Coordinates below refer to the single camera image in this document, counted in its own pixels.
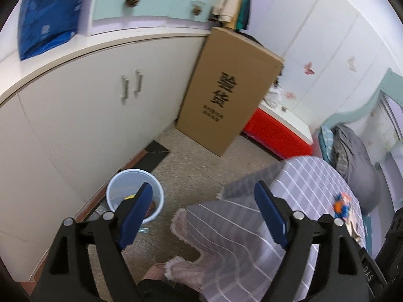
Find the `orange blue snack wrapper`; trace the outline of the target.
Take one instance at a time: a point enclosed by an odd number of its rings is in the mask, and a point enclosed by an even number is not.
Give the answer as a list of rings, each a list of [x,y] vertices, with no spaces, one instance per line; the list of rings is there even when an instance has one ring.
[[[336,195],[333,203],[333,211],[337,218],[347,220],[351,211],[351,199],[346,193]]]

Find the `pink fluffy slipper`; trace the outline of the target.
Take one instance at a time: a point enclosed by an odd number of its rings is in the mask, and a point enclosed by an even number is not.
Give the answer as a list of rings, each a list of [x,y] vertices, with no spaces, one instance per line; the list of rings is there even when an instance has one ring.
[[[196,262],[175,256],[165,263],[158,263],[149,268],[142,277],[143,280],[171,281],[184,284],[201,293],[205,270]]]

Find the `red storage box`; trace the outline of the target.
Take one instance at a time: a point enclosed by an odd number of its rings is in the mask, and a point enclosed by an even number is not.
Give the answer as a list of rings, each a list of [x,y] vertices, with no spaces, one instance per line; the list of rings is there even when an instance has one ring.
[[[312,144],[306,143],[273,116],[258,108],[243,129],[252,138],[281,159],[312,156]]]

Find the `grey folded quilt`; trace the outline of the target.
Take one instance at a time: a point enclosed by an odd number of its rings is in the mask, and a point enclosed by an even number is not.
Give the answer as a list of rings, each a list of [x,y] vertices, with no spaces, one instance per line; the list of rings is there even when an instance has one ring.
[[[333,133],[332,166],[358,199],[362,214],[367,215],[381,201],[381,176],[372,165],[362,140],[351,128],[338,125]]]

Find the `white board on box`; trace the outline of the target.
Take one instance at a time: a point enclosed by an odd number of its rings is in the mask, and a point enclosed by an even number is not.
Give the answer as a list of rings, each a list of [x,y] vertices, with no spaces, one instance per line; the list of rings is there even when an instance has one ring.
[[[271,107],[262,100],[258,108],[275,118],[279,123],[291,130],[308,145],[314,143],[308,125],[289,110],[283,110],[283,106],[277,105],[276,107]]]

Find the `white low cabinet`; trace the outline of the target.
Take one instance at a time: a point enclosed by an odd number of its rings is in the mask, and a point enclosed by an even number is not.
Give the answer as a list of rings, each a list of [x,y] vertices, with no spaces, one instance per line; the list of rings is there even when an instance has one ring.
[[[1,62],[1,259],[14,280],[30,280],[62,220],[175,120],[207,35],[78,35]]]

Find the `white plastic bag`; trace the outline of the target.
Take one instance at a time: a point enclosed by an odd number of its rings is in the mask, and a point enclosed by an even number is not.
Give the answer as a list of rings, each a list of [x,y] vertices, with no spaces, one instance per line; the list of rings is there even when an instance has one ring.
[[[283,89],[280,86],[272,85],[264,96],[264,101],[269,105],[269,107],[276,108],[280,105],[282,95]]]

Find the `large brown cardboard box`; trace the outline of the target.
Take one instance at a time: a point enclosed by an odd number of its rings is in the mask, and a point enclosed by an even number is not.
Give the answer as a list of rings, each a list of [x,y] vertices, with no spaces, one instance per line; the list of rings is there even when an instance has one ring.
[[[213,28],[201,50],[176,127],[217,156],[253,116],[283,67],[265,47]]]

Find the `blue shopping bag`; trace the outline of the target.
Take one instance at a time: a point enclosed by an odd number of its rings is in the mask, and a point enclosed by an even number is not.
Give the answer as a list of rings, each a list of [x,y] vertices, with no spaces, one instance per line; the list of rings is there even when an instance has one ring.
[[[83,0],[22,0],[18,53],[22,60],[68,42],[77,33]]]

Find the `teal bunk bed frame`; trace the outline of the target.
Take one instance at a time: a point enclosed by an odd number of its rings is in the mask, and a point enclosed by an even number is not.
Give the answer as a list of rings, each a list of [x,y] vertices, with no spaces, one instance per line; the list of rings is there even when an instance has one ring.
[[[385,72],[380,84],[364,105],[353,111],[335,113],[326,119],[322,125],[333,128],[339,124],[357,122],[369,115],[385,96],[402,107],[402,76],[396,74],[391,68]]]

